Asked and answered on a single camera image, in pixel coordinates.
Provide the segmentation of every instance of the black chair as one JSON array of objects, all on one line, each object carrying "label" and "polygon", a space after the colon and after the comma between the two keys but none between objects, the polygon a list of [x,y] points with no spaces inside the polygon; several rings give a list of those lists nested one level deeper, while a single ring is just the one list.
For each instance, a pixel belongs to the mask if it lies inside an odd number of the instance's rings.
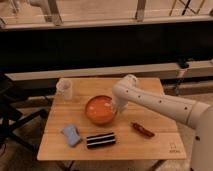
[{"label": "black chair", "polygon": [[20,128],[37,116],[41,116],[42,118],[47,117],[47,112],[42,109],[21,119],[23,114],[16,108],[12,107],[11,104],[27,99],[28,95],[24,90],[16,86],[7,76],[0,73],[0,119],[2,121],[0,124],[0,148],[5,143],[5,140],[10,138],[27,149],[37,152],[36,147],[13,133],[14,130]]}]

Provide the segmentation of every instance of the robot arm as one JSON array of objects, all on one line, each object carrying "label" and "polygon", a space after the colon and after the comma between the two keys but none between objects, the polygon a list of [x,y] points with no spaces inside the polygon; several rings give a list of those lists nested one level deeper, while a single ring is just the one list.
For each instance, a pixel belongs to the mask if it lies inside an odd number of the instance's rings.
[{"label": "robot arm", "polygon": [[212,171],[213,106],[195,100],[143,91],[137,88],[137,83],[135,76],[127,75],[113,86],[114,110],[121,112],[128,101],[131,101],[196,129],[191,170]]},{"label": "robot arm", "polygon": [[196,128],[201,114],[210,105],[195,100],[161,95],[137,88],[137,78],[127,75],[112,88],[113,107],[121,112],[128,101],[145,106],[178,122]]}]

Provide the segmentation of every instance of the cable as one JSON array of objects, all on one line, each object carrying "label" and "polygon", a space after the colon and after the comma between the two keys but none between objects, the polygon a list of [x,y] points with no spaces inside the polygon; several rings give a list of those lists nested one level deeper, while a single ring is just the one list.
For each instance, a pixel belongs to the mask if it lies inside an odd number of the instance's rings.
[{"label": "cable", "polygon": [[2,151],[2,153],[0,154],[0,158],[4,155],[5,150],[6,150],[6,143],[4,143],[3,151]]}]

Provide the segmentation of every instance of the red chili pepper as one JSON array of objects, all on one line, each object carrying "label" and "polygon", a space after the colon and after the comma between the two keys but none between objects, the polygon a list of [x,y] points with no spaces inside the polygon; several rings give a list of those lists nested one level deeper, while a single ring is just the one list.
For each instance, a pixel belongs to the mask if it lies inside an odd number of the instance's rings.
[{"label": "red chili pepper", "polygon": [[139,131],[141,134],[146,135],[148,137],[153,137],[155,134],[147,129],[145,129],[142,125],[138,123],[132,123],[132,127]]}]

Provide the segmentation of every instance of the clear plastic cup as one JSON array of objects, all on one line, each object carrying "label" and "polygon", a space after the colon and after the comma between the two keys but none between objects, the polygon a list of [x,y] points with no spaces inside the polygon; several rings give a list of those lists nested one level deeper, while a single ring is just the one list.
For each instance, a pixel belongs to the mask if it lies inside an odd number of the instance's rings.
[{"label": "clear plastic cup", "polygon": [[72,100],[73,96],[73,83],[68,79],[60,79],[56,84],[56,89],[60,92],[64,100]]}]

